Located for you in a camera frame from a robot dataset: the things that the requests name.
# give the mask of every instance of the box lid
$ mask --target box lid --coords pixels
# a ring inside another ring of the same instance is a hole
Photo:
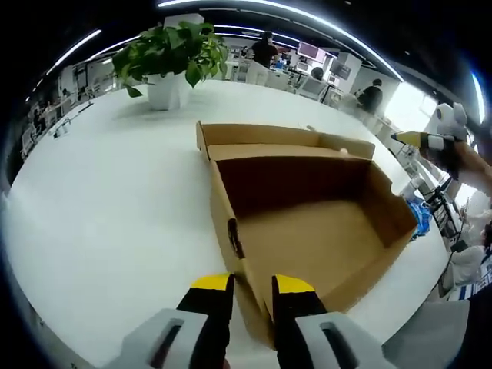
[[[207,160],[255,156],[321,156],[371,160],[370,142],[270,125],[197,123],[197,145]]]

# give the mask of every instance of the white flower pot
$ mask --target white flower pot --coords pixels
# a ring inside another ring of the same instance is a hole
[[[149,75],[148,83],[148,101],[154,110],[180,109],[190,99],[191,86],[186,81],[184,71],[179,75],[167,73],[164,78]]]

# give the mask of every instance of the potted plant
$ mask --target potted plant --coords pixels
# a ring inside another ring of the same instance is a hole
[[[208,23],[180,22],[141,33],[113,57],[115,73],[132,98],[142,93],[131,78],[148,85],[153,109],[172,110],[188,102],[191,89],[219,71],[225,75],[228,50]]]

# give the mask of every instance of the office desk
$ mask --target office desk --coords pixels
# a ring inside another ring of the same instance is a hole
[[[77,113],[77,109],[68,113]],[[126,91],[94,100],[70,132],[46,135],[8,195],[5,242],[22,290],[43,321],[96,367],[117,356],[123,337],[190,284],[224,271],[209,210],[209,174],[195,123],[306,128],[376,144],[374,160],[394,182],[409,178],[358,120],[297,95],[206,81],[179,111],[151,111]],[[447,263],[434,222],[348,316],[380,342],[396,333],[431,292]],[[231,367],[276,367],[234,306]]]

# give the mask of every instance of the green leaves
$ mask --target green leaves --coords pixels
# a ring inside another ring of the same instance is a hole
[[[190,62],[188,68],[186,69],[185,77],[191,87],[194,87],[197,83],[199,83],[201,80],[201,71],[200,68],[198,68],[196,61]]]
[[[115,73],[131,97],[141,93],[129,86],[130,78],[147,83],[148,75],[178,75],[185,71],[186,80],[194,87],[219,70],[225,75],[228,50],[222,37],[213,31],[214,26],[209,23],[189,22],[181,22],[177,28],[150,28],[113,57]]]

